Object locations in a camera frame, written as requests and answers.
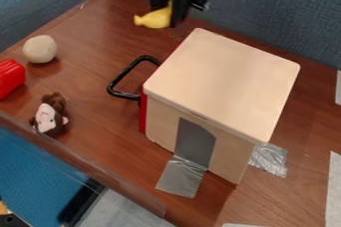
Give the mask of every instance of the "stuffed monkey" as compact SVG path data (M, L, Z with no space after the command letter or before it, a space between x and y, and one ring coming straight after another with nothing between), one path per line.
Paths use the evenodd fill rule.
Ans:
M36 115L29 120L29 124L39 132L56 136L69 122L68 118L63 116L65 107L66 101L61 94L53 93L43 96L42 103L39 105Z

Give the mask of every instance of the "black handle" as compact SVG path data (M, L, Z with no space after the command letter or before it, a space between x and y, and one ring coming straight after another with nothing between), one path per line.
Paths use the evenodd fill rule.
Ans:
M148 61L156 66L160 66L161 62L151 56L140 56L136 58L132 63L130 63L114 80L112 80L108 86L107 86L107 92L111 96L127 99L131 101L139 101L140 95L135 95L131 93L125 93L125 92L119 92L115 90L115 86L134 68L136 67L140 62Z

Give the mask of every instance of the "plush toy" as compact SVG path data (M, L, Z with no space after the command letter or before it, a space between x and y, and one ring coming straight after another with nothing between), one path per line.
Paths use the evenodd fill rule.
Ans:
M65 107L66 101L61 94L53 93L50 96L44 96L36 115L30 119L29 124L42 133L56 136L69 122L68 118L63 116Z
M152 29L162 29L169 27L171 24L171 2L163 9L152 11L143 17L134 16L135 25L144 25Z
M51 36L40 35L25 42L23 53L31 63L48 63L56 57L57 44Z

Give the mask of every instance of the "gray duct tape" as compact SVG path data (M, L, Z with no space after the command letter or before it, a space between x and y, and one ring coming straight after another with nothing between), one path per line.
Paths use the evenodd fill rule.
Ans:
M203 127L181 118L174 156L168 162L156 189L194 198L208 169L215 136Z
M287 173L287 154L287 149L269 143L257 147L248 164L284 178Z

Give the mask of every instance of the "floor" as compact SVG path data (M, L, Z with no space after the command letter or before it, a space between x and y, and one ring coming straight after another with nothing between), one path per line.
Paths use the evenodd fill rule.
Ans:
M0 109L27 121L41 96L58 91L68 100L67 146L110 168L167 208L176 226L223 223L276 227L322 227L330 150L341 153L341 107L334 104L335 69L190 20L178 29L135 27L132 17L148 10L143 0L88 0L41 28L59 45L58 61L27 64L23 42L1 54L27 67L27 83L0 103ZM114 99L107 83L139 55L164 60L194 27L274 53L301 65L271 142L288 150L285 179L249 166L238 186L207 173L195 199L155 190L171 154L138 132L137 103ZM119 90L137 91L154 67L140 66Z
M110 189L102 193L77 226L174 227L164 219Z

